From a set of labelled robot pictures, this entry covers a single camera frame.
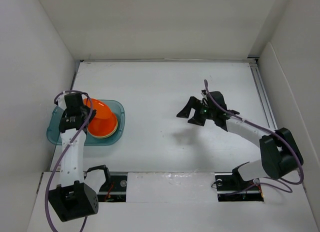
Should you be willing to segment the orange plate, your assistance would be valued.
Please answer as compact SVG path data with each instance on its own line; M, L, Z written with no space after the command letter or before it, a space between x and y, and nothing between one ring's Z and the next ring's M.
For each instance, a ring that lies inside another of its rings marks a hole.
M105 136L108 134L113 134L114 132L116 132L117 128L117 117L116 119L111 120L93 119L88 125L88 132L97 136Z
M92 98L84 98L83 103L85 106L87 106L89 109L93 109L94 120L115 120L116 115L112 112L110 107L102 102L101 100Z

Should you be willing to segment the beige plate with black patch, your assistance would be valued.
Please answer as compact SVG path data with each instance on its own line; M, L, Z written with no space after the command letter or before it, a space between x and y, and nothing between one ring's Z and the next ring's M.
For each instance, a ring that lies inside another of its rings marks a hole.
M90 133L90 132L89 132L89 134L90 134L90 136L92 136L93 138L102 140L102 139L107 139L107 138L110 138L110 137L112 137L112 136L115 136L115 135L116 135L116 132L110 133L110 134L107 134L107 135L103 135L103 136L94 135L94 134L92 134L92 133Z

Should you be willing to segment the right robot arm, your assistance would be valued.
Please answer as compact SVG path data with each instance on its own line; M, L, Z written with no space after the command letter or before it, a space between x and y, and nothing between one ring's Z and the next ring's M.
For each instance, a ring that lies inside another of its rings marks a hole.
M241 193L261 184L260 179L279 181L285 186L300 185L304 181L304 160L290 130L271 130L241 117L227 108L219 91L202 92L203 98L191 96L176 115L188 123L204 126L207 120L226 132L238 135L259 148L260 159L235 167L226 179L217 178L218 189Z

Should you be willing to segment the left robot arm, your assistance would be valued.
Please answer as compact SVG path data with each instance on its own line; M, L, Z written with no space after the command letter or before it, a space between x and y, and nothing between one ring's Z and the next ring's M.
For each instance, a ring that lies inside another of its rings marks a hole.
M62 153L55 165L60 169L57 186L46 189L46 197L59 219L68 222L99 211L99 189L86 184L83 165L87 128L96 110L89 95L77 90L60 93L54 102L63 109L58 126Z

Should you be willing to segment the teal plastic bin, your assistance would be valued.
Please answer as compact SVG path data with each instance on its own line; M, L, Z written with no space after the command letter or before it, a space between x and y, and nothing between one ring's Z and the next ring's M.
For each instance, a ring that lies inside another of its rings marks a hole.
M123 135L125 128L125 109L123 105L116 100L101 100L106 104L111 111L116 115L118 121L118 127L114 134L107 138L95 138L91 134L87 133L85 146L111 146L116 143ZM54 145L62 145L62 140L60 137L59 124L64 110L59 106L56 106L52 111L51 120L49 126L46 130L46 137L48 141Z

